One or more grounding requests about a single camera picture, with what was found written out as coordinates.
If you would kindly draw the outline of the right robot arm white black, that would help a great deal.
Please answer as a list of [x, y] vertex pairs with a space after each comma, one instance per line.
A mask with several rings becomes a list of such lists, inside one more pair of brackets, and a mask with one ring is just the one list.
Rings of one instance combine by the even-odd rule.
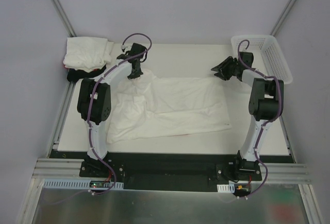
[[213, 67], [214, 75], [224, 81], [235, 77], [251, 87], [248, 111], [251, 123], [242, 148], [238, 152], [242, 162], [232, 167], [232, 174], [238, 180], [244, 180], [251, 173], [245, 162], [256, 162], [263, 141], [270, 126], [283, 112], [284, 83], [276, 77], [267, 76], [252, 68], [254, 55], [240, 52], [238, 58], [227, 57]]

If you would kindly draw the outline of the white t shirt red print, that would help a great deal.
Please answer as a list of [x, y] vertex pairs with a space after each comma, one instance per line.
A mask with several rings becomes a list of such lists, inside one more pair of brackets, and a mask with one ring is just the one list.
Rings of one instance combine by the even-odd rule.
[[230, 129], [218, 78], [160, 78], [150, 70], [122, 80], [112, 94], [107, 142], [217, 132]]

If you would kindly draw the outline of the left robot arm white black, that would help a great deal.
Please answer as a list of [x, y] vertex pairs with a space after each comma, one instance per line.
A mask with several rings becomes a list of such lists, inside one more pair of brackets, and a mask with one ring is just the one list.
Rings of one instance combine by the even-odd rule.
[[133, 43], [128, 51], [122, 49], [116, 64], [98, 79], [84, 78], [81, 82], [77, 111], [87, 128], [87, 155], [95, 160], [91, 165], [91, 171], [97, 177], [104, 177], [109, 171], [108, 163], [102, 159], [108, 153], [105, 123], [111, 113], [111, 91], [121, 80], [136, 79], [143, 74], [141, 63], [146, 60], [148, 50], [141, 44]]

